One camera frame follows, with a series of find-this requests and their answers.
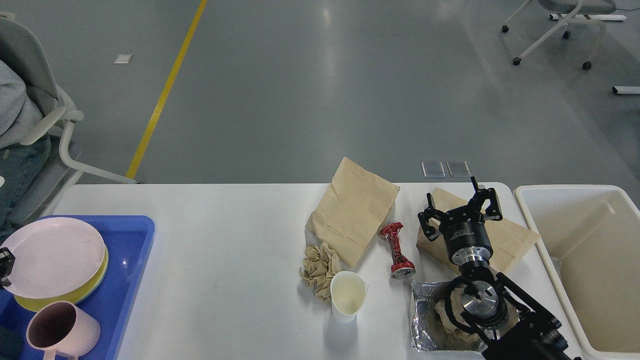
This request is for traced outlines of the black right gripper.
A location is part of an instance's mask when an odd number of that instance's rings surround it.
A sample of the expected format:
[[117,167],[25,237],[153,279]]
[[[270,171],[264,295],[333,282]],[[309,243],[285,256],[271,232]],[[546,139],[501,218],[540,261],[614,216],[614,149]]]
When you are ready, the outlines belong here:
[[[490,244],[485,221],[502,221],[503,214],[496,190],[480,188],[475,177],[470,177],[474,194],[465,209],[447,212],[435,207],[434,196],[426,193],[427,207],[418,213],[418,221],[426,239],[434,242],[443,235],[446,253],[454,265],[469,262],[489,262],[494,251]],[[437,221],[438,227],[430,221]]]

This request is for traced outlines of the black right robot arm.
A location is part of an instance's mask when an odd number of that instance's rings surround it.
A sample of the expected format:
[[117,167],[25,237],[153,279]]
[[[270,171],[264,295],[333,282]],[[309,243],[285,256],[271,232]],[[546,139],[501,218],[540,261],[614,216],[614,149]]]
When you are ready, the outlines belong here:
[[505,274],[495,271],[496,253],[486,223],[503,220],[498,193],[470,179],[473,196],[464,205],[438,209],[433,193],[417,218],[430,242],[442,239],[446,260],[459,275],[445,289],[443,307],[450,323],[485,344],[486,360],[567,360],[562,323]]

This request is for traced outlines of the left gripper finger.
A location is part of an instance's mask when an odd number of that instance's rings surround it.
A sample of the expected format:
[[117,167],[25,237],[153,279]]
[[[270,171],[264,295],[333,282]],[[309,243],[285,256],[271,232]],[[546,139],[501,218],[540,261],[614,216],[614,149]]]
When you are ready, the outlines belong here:
[[12,284],[9,276],[13,271],[15,260],[14,254],[7,247],[0,249],[0,287],[2,289]]

